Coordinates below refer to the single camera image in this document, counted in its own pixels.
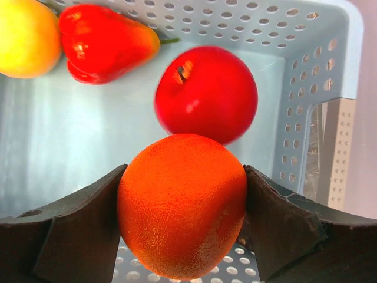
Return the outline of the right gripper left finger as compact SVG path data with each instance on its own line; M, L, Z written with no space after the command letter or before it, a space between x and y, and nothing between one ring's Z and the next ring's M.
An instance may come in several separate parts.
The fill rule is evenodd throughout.
M1 218L1 282L111 282L121 165L64 198Z

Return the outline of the red apple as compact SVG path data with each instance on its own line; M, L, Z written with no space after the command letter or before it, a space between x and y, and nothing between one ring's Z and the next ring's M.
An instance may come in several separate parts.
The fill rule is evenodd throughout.
M154 109L170 134L199 134L229 144L256 115L258 92L248 66L232 52L202 45L180 54L158 84Z

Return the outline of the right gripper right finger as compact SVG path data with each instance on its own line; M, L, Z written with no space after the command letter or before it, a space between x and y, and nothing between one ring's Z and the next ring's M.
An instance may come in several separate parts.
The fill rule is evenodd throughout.
M247 233L263 282L376 282L376 220L316 203L250 165Z

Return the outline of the small yellow fruit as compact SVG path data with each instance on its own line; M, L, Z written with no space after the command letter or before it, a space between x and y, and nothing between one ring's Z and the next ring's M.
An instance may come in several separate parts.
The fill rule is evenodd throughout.
M1 74L35 78L62 54L58 17L38 1L1 1Z

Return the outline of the orange fruit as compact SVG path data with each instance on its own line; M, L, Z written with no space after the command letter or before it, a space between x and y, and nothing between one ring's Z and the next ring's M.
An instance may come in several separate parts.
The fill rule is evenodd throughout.
M236 241L247 177L224 146L175 134L142 150L118 187L121 236L150 271L190 280L210 272Z

